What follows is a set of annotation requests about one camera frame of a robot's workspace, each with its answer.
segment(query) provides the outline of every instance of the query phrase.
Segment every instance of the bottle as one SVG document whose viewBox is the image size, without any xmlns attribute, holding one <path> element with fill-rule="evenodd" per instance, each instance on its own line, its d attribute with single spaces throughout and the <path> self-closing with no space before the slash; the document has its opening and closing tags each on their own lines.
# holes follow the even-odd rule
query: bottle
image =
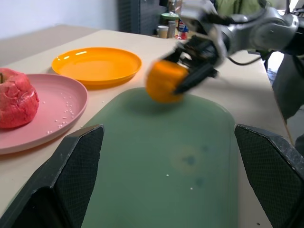
<svg viewBox="0 0 304 228">
<path fill-rule="evenodd" d="M 169 21 L 169 30 L 168 30 L 168 35 L 167 38 L 174 38 L 175 37 L 175 21 L 174 20 L 170 20 Z"/>
<path fill-rule="evenodd" d="M 174 13 L 175 12 L 175 0 L 169 0 L 168 10 L 169 10 L 169 13 Z"/>
</svg>

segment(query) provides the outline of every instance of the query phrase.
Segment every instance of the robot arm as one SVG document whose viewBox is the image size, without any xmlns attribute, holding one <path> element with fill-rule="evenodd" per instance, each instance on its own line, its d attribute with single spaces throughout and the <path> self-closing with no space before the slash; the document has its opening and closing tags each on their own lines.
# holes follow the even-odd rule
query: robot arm
<svg viewBox="0 0 304 228">
<path fill-rule="evenodd" d="M 246 49 L 280 51 L 295 56 L 304 54 L 304 20 L 295 15 L 281 16 L 265 1 L 255 15 L 221 17 L 209 0 L 184 0 L 178 8 L 181 20 L 195 32 L 187 43 L 179 44 L 165 59 L 181 62 L 189 75 L 175 94 L 195 87 L 207 77 L 215 77 L 214 67 L 232 54 Z"/>
</svg>

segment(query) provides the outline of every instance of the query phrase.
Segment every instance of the pink plate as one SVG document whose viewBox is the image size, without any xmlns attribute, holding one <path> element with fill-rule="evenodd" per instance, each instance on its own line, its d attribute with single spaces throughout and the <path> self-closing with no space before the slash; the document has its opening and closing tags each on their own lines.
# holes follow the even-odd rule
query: pink plate
<svg viewBox="0 0 304 228">
<path fill-rule="evenodd" d="M 28 78 L 40 99 L 37 114 L 23 127 L 0 130 L 0 154 L 23 151 L 55 139 L 72 128 L 86 109 L 88 94 L 80 82 L 51 74 Z"/>
</svg>

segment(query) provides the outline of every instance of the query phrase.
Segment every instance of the white wall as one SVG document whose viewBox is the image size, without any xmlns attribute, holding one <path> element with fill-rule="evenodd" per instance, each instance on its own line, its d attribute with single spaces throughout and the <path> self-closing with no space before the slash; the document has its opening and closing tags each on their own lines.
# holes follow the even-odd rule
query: white wall
<svg viewBox="0 0 304 228">
<path fill-rule="evenodd" d="M 0 0 L 0 39 L 56 24 L 118 30 L 116 0 Z"/>
</svg>

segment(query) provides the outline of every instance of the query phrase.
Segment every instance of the orange plate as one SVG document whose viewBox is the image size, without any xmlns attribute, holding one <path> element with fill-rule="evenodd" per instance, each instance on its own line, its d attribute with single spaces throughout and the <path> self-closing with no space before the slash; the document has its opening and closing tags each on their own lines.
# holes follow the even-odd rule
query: orange plate
<svg viewBox="0 0 304 228">
<path fill-rule="evenodd" d="M 141 59 L 128 51 L 88 47 L 66 52 L 53 60 L 53 70 L 85 86 L 112 87 L 129 81 L 141 68 Z"/>
</svg>

